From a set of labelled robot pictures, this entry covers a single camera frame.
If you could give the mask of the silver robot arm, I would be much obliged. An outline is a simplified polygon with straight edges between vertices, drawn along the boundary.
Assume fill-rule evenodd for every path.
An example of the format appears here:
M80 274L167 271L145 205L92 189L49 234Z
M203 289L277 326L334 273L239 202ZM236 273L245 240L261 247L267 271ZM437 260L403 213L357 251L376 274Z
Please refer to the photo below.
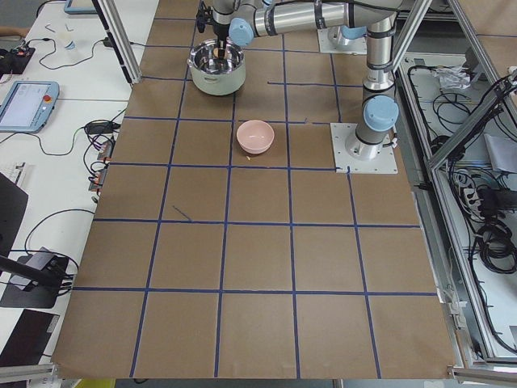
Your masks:
M344 47L367 33L366 27L348 27L346 25L331 27L328 30L328 39L336 47Z
M386 134L399 115L394 99L394 73L429 6L415 1L399 36L396 19L401 1L215 1L200 3L195 16L199 32L212 26L222 48L240 47L263 36L331 27L366 29L367 73L363 80L362 117L346 139L350 156L370 161L378 156Z

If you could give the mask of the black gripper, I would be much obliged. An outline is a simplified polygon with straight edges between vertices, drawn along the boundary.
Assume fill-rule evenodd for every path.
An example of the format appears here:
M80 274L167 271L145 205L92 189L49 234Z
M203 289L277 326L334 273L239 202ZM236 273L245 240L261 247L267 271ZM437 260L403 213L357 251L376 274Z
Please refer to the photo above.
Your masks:
M199 33L204 33L207 25L212 26L216 35L219 57L225 57L226 39L229 36L230 25L230 1L215 0L211 6L205 1L200 1L195 17L195 25Z

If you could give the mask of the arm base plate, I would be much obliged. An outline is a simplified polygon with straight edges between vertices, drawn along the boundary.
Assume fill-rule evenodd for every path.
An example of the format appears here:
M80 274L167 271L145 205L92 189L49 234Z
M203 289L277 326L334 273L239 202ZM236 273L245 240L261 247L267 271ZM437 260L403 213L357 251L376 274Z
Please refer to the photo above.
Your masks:
M355 133L356 123L331 123L331 141L337 173L395 175L398 173L389 136L378 145L366 145Z
M367 28L347 26L330 27L317 31L321 53L365 55Z

